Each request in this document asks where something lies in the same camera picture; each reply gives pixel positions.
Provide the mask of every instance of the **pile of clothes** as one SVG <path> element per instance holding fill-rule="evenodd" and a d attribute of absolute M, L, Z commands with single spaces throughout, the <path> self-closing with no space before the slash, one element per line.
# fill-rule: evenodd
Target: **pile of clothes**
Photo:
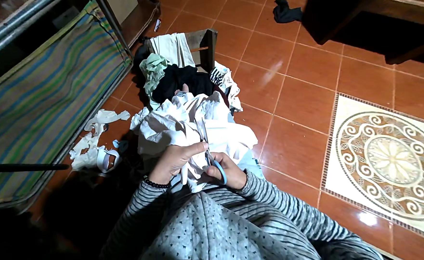
<path fill-rule="evenodd" d="M 151 108 L 134 115 L 130 124 L 138 135 L 138 153 L 146 172 L 168 145 L 200 142 L 196 122 L 202 120 L 210 151 L 224 152 L 239 163 L 258 140 L 249 127 L 232 120 L 230 109 L 242 111 L 242 107 L 230 69 L 215 62 L 210 74 L 198 72 L 184 33 L 152 38 L 150 44 L 154 53 L 140 63 L 140 69 Z M 201 153 L 183 168 L 188 171 L 186 182 L 192 192 L 205 186 L 207 175 L 201 176 L 206 167 L 205 153 Z"/>
<path fill-rule="evenodd" d="M 210 96 L 219 91 L 227 97 L 231 109 L 242 111 L 237 97 L 239 88 L 231 78 L 231 71 L 215 62 L 210 74 L 198 72 L 184 33 L 161 35 L 149 41 L 153 53 L 141 61 L 140 70 L 146 78 L 144 90 L 152 110 L 165 100 L 172 101 L 175 93 L 186 84 L 194 96 Z"/>

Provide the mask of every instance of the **scissors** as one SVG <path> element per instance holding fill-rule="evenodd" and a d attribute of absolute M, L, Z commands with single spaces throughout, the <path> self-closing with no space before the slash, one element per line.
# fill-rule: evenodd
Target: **scissors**
<path fill-rule="evenodd" d="M 204 123 L 204 119 L 202 119 L 200 121 L 200 123 L 198 123 L 196 121 L 196 119 L 194 119 L 196 125 L 197 125 L 197 131 L 199 132 L 199 136 L 201 138 L 201 142 L 205 141 L 206 143 L 209 143 L 209 139 L 207 138 L 207 129 L 205 128 L 205 123 Z M 207 150 L 205 151 L 205 160 L 207 161 L 207 165 L 213 165 L 215 167 L 218 168 L 218 170 L 220 171 L 221 175 L 222 175 L 222 181 L 221 184 L 225 185 L 227 180 L 226 180 L 226 174 L 225 171 L 223 170 L 222 166 L 215 161 L 215 159 L 213 158 L 213 156 L 210 154 L 210 150 L 207 148 Z"/>

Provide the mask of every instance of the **red tile floor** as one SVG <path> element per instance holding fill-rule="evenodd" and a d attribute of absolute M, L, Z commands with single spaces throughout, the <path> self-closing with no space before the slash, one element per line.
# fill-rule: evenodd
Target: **red tile floor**
<path fill-rule="evenodd" d="M 304 0 L 289 0 L 291 8 Z M 300 22 L 277 24 L 272 0 L 162 0 L 162 26 L 147 36 L 218 30 L 215 59 L 233 71 L 244 112 L 235 121 L 259 139 L 254 156 L 266 178 L 317 207 L 368 243 L 403 259 L 424 259 L 424 237 L 320 191 L 334 96 L 346 93 L 424 119 L 424 64 L 387 65 L 384 57 L 337 42 L 317 45 Z M 129 74 L 103 108 L 138 112 L 139 86 Z M 112 146 L 129 127 L 101 136 Z M 39 219 L 46 196 L 69 172 L 59 172 L 31 208 Z M 359 220 L 369 214 L 377 223 Z"/>

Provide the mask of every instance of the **person's right hand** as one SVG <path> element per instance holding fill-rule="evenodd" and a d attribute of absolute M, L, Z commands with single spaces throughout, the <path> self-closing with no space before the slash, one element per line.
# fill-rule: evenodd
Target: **person's right hand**
<path fill-rule="evenodd" d="M 232 161 L 226 153 L 210 153 L 215 161 L 217 161 L 226 174 L 226 186 L 240 190 L 244 187 L 247 181 L 247 175 L 239 169 L 238 165 Z M 209 166 L 205 172 L 207 175 L 222 180 L 220 170 L 215 166 Z"/>

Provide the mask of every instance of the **swirl pattern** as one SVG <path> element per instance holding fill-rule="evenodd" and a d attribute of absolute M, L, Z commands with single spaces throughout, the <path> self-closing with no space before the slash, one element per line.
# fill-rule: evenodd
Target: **swirl pattern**
<path fill-rule="evenodd" d="M 424 221 L 424 132 L 394 115 L 363 112 L 342 123 L 336 153 L 349 180 L 370 201 Z"/>

